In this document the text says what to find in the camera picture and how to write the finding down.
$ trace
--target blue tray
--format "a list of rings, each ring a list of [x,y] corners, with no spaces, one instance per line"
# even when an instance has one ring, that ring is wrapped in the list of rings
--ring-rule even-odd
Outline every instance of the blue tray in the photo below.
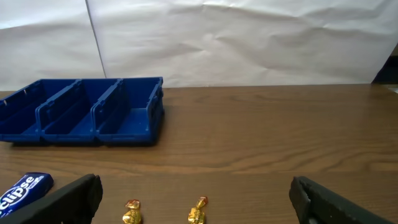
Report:
[[[0,141],[157,139],[163,78],[39,80],[0,100]]]

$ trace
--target logo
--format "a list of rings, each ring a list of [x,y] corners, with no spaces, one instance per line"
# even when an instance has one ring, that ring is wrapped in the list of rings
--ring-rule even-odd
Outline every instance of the logo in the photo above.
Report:
[[[5,210],[10,205],[15,205],[20,202],[29,192],[29,185],[35,179],[33,177],[28,177],[26,180],[21,183],[20,186],[13,187],[9,189],[4,195],[0,198],[0,215],[2,214],[2,210]]]

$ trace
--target white backdrop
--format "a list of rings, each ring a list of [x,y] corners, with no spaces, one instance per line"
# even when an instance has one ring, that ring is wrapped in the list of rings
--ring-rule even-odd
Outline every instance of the white backdrop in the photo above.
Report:
[[[88,0],[107,77],[165,86],[370,83],[396,0]],[[0,0],[0,90],[104,77],[84,0]]]
[[[84,1],[0,0],[0,90],[79,77],[104,77]]]

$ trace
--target brown tabletop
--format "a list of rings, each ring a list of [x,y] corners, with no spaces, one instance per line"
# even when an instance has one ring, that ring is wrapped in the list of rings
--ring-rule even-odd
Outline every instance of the brown tabletop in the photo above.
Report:
[[[382,86],[173,88],[164,106],[154,147],[0,142],[0,192],[25,172],[50,173],[55,189],[94,173],[93,223],[122,223],[133,198],[145,224],[187,223],[202,195],[208,224],[298,223],[288,192],[305,175],[398,222],[398,94]]]

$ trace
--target gold wrapped candy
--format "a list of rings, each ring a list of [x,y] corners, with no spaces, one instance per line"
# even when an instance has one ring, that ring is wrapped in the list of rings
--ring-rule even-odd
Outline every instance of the gold wrapped candy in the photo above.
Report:
[[[195,208],[191,208],[191,212],[188,214],[189,224],[204,224],[205,213],[201,210],[207,204],[207,197],[200,197]]]
[[[125,224],[140,224],[141,223],[141,213],[139,212],[139,201],[129,200],[126,204],[126,208],[129,209],[126,214],[123,215],[123,221]]]

